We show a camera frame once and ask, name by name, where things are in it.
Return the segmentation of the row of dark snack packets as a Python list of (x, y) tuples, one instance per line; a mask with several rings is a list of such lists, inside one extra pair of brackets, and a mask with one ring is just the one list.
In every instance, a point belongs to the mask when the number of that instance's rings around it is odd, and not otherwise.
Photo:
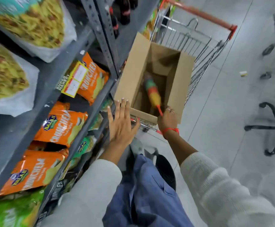
[(44, 219), (53, 214), (59, 205), (62, 196), (68, 193), (79, 179), (85, 163), (83, 163), (83, 160), (81, 159), (79, 159), (76, 164), (74, 163), (75, 161), (71, 160), (67, 164), (61, 172), (55, 185), (50, 189), (49, 194), (45, 195), (37, 221), (33, 227), (42, 227)]

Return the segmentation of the multicoloured duster with red handle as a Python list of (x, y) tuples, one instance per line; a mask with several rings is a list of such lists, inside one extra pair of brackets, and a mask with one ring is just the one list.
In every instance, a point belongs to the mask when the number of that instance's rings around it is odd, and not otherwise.
[(150, 72), (145, 72), (142, 80), (142, 86), (147, 93), (149, 99), (151, 110), (158, 110), (159, 115), (163, 115), (161, 109), (161, 95), (158, 91), (158, 86), (154, 82), (154, 79)]

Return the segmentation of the grey metal shelf rack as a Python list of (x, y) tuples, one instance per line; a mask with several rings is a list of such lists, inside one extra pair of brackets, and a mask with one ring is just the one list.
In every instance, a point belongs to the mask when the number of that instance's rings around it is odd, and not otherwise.
[[(50, 63), (46, 63), (38, 57), (32, 57), (0, 31), (1, 45), (39, 69), (33, 109), (17, 117), (0, 114), (0, 190), (17, 163), (22, 160), (26, 150), (58, 152), (62, 149), (68, 149), (68, 157), (52, 181), (47, 186), (41, 186), (45, 189), (44, 197), (49, 194), (50, 189), (55, 185), (61, 172), (71, 160), (74, 160), (74, 164), (76, 164), (79, 159), (85, 163), (90, 158), (92, 150), (81, 157), (75, 158), (75, 155), (84, 137), (95, 136), (97, 139), (102, 131), (105, 131), (105, 125), (108, 123), (106, 118), (103, 119), (98, 130), (88, 130), (97, 114), (100, 113), (101, 107), (108, 99), (111, 99), (112, 89), (120, 75), (121, 61), (124, 61), (125, 54), (129, 52), (129, 44), (133, 41), (133, 36), (144, 26), (151, 12), (158, 6), (159, 1), (138, 0), (138, 7), (135, 10), (131, 9), (130, 23), (122, 25), (118, 0), (63, 0), (75, 23), (77, 40), (72, 41)], [(113, 8), (113, 13), (118, 20), (120, 34), (117, 39), (114, 37), (109, 7)], [(73, 63), (82, 62), (82, 58), (87, 52), (94, 63), (109, 72), (107, 83), (91, 106), (78, 93), (75, 98), (61, 93)], [(33, 140), (57, 101), (70, 103), (70, 110), (72, 111), (88, 114), (86, 122), (69, 148), (51, 142)]]

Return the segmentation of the person's blue trousers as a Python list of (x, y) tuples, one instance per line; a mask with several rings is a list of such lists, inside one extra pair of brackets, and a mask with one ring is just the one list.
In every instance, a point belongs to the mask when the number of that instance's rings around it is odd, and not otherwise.
[(102, 222), (104, 227), (194, 227), (176, 191), (143, 155), (117, 186)]

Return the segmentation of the person's left hand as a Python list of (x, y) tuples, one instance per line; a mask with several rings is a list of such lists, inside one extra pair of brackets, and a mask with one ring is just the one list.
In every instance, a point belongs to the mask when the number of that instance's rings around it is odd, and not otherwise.
[(133, 140), (132, 136), (132, 124), (130, 116), (130, 102), (126, 100), (125, 119), (120, 120), (120, 103), (117, 100), (115, 102), (115, 114), (114, 118), (114, 129), (110, 130), (110, 141), (119, 147), (126, 148)]

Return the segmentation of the person's left forearm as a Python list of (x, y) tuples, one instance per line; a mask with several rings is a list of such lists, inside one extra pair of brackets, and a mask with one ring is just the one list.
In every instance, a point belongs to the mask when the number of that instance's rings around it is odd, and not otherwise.
[(127, 146), (110, 142), (41, 227), (104, 227), (102, 218), (122, 180), (117, 163)]

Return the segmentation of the person's right forearm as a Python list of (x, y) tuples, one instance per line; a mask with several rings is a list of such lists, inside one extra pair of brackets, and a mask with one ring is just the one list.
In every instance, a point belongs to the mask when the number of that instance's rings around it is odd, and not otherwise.
[(275, 207), (251, 196), (225, 168), (198, 152), (177, 133), (167, 141), (178, 161), (201, 219), (208, 227), (275, 227)]

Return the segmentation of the brown cardboard box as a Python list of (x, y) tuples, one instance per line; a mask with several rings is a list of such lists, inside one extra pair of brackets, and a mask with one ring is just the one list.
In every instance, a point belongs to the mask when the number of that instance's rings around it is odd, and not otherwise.
[(159, 112), (151, 109), (143, 84), (145, 76), (150, 75), (158, 86), (163, 109), (170, 106), (180, 124), (194, 62), (195, 57), (151, 42), (137, 33), (114, 99), (128, 99), (132, 116), (156, 125)]

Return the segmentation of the large green chip packet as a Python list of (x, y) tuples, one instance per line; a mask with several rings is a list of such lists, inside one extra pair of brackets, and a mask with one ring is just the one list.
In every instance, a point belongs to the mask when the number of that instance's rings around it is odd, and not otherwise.
[(45, 189), (22, 191), (0, 198), (0, 227), (33, 227)]

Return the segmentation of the black round stool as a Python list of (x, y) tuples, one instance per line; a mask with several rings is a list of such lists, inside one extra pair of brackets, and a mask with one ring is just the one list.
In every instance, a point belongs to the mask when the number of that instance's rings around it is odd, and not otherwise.
[(174, 170), (169, 163), (169, 161), (161, 154), (155, 153), (156, 163), (155, 166), (161, 175), (161, 177), (165, 180), (165, 182), (176, 191), (176, 177)]

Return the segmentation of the orange chip packet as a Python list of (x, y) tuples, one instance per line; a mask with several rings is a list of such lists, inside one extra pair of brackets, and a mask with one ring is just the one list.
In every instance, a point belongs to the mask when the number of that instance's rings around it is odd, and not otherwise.
[(57, 101), (33, 140), (70, 147), (88, 118), (86, 112), (70, 110), (70, 103)]
[(0, 190), (0, 196), (47, 186), (67, 157), (68, 149), (58, 152), (26, 150)]
[(109, 72), (106, 72), (94, 63), (88, 52), (83, 56), (82, 64), (87, 68), (87, 73), (77, 93), (87, 100), (91, 106), (95, 102), (99, 92), (107, 83)]

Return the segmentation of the yellow shelf price label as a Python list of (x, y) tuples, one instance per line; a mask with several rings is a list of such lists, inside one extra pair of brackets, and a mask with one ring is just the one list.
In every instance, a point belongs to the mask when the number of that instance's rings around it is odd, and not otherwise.
[(74, 62), (70, 68), (70, 73), (67, 77), (66, 83), (62, 87), (61, 93), (75, 98), (87, 72), (88, 69), (82, 62)]

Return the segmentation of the person's right hand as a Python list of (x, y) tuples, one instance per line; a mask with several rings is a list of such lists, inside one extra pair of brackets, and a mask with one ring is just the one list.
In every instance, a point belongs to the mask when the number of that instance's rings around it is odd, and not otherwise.
[(160, 131), (168, 127), (177, 128), (177, 125), (178, 125), (177, 117), (173, 113), (169, 113), (165, 115), (163, 113), (158, 117), (157, 122), (158, 122), (158, 128)]

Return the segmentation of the red wristband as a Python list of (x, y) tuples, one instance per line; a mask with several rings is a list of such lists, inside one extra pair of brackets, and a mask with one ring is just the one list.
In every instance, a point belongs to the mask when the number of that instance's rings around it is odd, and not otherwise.
[(166, 139), (166, 140), (167, 140), (166, 135), (170, 133), (169, 131), (172, 131), (173, 133), (177, 133), (178, 135), (180, 135), (178, 128), (170, 128), (170, 127), (165, 128), (165, 129), (161, 130), (160, 132), (161, 132), (162, 136), (164, 137), (164, 139)]

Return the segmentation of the clear bag of yellow snack mix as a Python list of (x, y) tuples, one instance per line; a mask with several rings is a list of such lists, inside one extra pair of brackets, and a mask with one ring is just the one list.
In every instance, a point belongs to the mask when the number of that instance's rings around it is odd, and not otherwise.
[(63, 0), (0, 0), (0, 31), (46, 63), (77, 40)]
[(34, 107), (39, 69), (0, 44), (0, 114), (17, 117)]

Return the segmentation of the small green snack packet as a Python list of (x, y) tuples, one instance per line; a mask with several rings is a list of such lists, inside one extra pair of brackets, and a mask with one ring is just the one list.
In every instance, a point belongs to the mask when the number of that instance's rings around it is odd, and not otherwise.
[(103, 116), (101, 113), (98, 113), (88, 131), (98, 130), (102, 124), (102, 121)]
[(81, 157), (83, 154), (90, 152), (96, 143), (97, 139), (95, 136), (86, 136), (83, 138), (78, 151), (76, 152), (75, 158)]

